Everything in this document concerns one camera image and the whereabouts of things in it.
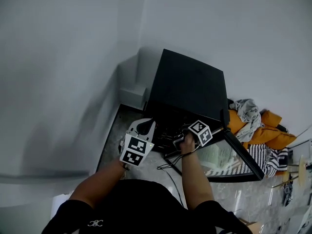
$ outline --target forearm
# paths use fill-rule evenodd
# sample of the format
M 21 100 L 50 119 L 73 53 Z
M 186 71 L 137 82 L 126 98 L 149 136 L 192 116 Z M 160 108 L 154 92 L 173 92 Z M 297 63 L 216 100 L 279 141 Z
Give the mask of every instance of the forearm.
M 84 201 L 94 208 L 109 194 L 124 172 L 122 162 L 116 159 L 107 167 L 81 182 L 69 199 Z
M 207 177 L 200 165 L 197 153 L 182 158 L 182 184 L 187 206 L 193 210 L 200 203 L 214 200 Z

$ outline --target black and white patterned cloth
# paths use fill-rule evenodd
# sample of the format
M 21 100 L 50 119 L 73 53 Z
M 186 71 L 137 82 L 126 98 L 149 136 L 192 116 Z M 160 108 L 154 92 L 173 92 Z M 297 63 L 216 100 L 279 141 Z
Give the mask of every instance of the black and white patterned cloth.
M 287 170 L 287 160 L 288 152 L 287 149 L 282 151 L 272 150 L 265 144 L 259 145 L 249 145 L 248 147 L 249 154 L 256 161 L 258 166 L 261 168 L 263 173 L 272 177 L 275 175 L 276 171 L 286 171 Z M 249 167 L 242 162 L 235 169 L 227 169 L 222 172 L 208 171 L 206 176 L 224 176 L 224 175 L 238 175 L 238 174 L 248 174 L 252 173 Z

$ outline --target orange cushion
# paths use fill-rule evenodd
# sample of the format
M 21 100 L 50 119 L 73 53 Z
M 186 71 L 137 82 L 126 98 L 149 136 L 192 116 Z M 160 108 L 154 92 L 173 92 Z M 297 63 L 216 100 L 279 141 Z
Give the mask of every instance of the orange cushion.
M 273 114 L 270 111 L 266 111 L 262 116 L 261 116 L 261 121 L 265 125 L 268 125 L 270 127 L 277 127 L 277 125 L 281 122 L 282 117 L 278 116 L 276 114 Z
M 281 132 L 279 136 L 266 142 L 266 145 L 272 149 L 282 150 L 296 139 L 295 135 Z
M 281 131 L 270 126 L 259 127 L 248 142 L 250 145 L 264 144 L 281 134 Z
M 230 109 L 230 124 L 228 127 L 231 129 L 232 134 L 236 134 L 243 126 L 247 124 L 247 122 L 242 122 L 239 116 L 237 115 L 237 111 Z

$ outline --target person's right arm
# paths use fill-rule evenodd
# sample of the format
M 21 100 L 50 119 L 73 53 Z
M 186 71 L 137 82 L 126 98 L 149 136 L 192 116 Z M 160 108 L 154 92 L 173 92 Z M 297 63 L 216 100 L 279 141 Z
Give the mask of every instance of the person's right arm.
M 195 149 L 195 142 L 191 133 L 185 136 L 180 148 L 182 154 L 190 153 Z M 214 200 L 213 191 L 201 168 L 196 152 L 182 158 L 182 184 L 189 210 L 194 210 L 202 202 Z

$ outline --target gray blanket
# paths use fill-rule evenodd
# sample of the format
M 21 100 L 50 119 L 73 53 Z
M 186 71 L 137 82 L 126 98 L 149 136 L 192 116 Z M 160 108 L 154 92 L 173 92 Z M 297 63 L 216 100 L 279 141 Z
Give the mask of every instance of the gray blanket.
M 237 132 L 236 138 L 240 142 L 249 142 L 258 127 L 264 126 L 264 124 L 261 123 L 259 108 L 254 103 L 253 99 L 235 101 L 233 104 L 230 104 L 230 108 L 237 111 L 237 115 L 242 122 L 247 122 L 247 124 Z

